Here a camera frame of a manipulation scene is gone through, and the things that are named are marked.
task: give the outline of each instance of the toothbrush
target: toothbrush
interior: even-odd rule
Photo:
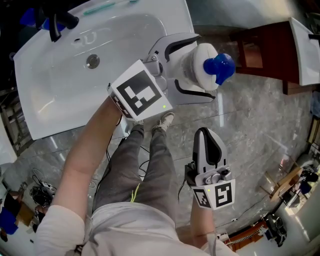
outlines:
[[[119,0],[119,1],[111,1],[111,2],[108,1],[108,3],[103,4],[103,5],[99,6],[99,7],[92,8],[92,9],[90,9],[90,10],[86,10],[86,11],[83,13],[83,15],[84,15],[84,16],[87,16],[87,15],[95,14],[95,13],[100,12],[100,11],[102,11],[102,10],[104,10],[104,9],[107,9],[107,8],[109,8],[109,7],[111,7],[111,6],[114,6],[115,4],[120,4],[120,3],[123,3],[123,2],[135,3],[135,2],[137,2],[137,1],[138,1],[138,0]]]

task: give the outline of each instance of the sink drain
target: sink drain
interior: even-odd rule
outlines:
[[[86,59],[86,66],[93,70],[96,67],[99,66],[100,63],[100,58],[96,54],[91,54],[87,59]]]

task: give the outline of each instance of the white bottle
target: white bottle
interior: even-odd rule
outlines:
[[[205,91],[214,91],[235,72],[236,66],[227,54],[218,54],[210,43],[201,43],[182,56],[175,76]]]

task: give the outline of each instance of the gray tile floor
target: gray tile floor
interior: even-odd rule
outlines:
[[[218,52],[227,52],[237,60],[232,42],[202,38],[212,43]],[[279,170],[282,163],[290,168],[287,155],[296,159],[306,147],[312,116],[310,114],[311,93],[283,95],[280,80],[235,74],[215,92],[211,103],[181,105],[174,109],[175,119],[167,131],[167,144],[174,159],[178,182],[184,179],[184,166],[192,161],[193,138],[200,127],[216,132],[227,146],[228,162],[236,178],[236,198],[232,206],[214,212],[218,232],[235,232],[259,219],[265,210],[276,204],[270,203],[259,185],[271,185],[264,179],[268,171],[274,180],[283,177]],[[150,129],[157,116],[145,121],[143,145],[148,148]],[[13,190],[23,181],[29,186],[24,200],[31,207],[35,204],[29,196],[34,186],[32,169],[42,173],[41,179],[57,187],[60,182],[65,159],[82,127],[39,139],[27,149],[5,172],[4,180]],[[110,155],[116,150],[121,138],[113,138],[109,145]],[[140,150],[139,162],[148,159],[148,153]],[[95,185],[107,166],[104,158],[96,170],[89,189],[88,213],[91,213]],[[190,220],[192,192],[187,185],[181,191],[178,226]]]

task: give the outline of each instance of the gray pants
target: gray pants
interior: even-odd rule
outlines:
[[[178,183],[174,161],[166,144],[166,132],[161,128],[152,130],[150,162],[141,181],[138,155],[144,133],[142,125],[134,126],[128,138],[112,155],[94,197],[93,210],[107,204],[130,202],[132,191],[140,184],[134,202],[154,207],[175,222]]]

